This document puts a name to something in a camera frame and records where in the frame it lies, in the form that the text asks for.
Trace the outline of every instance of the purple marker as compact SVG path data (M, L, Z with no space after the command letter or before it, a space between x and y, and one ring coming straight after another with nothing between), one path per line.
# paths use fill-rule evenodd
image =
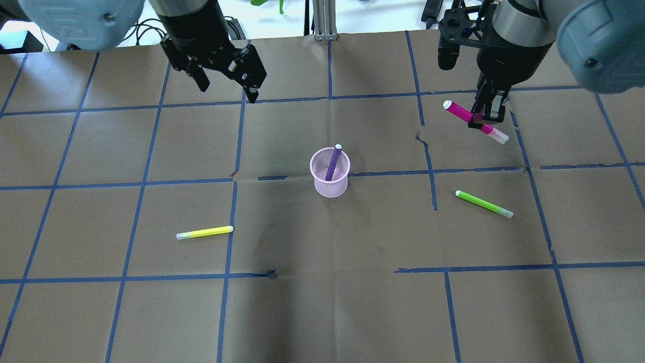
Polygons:
M457 116L458 118L464 120L465 122L470 121L470 118L473 116L470 111L464 109L463 107L450 100L444 102L444 109ZM506 143L508 141L508 135L501 132L497 128L492 127L491 125L482 125L480 131L497 140L499 143Z
M333 177L333 172L336 170L336 164L338 164L338 157L341 155L342 146L337 143L334 147L332 160L329 162L329 168L327 168L327 175L324 177L326 182L330 182Z

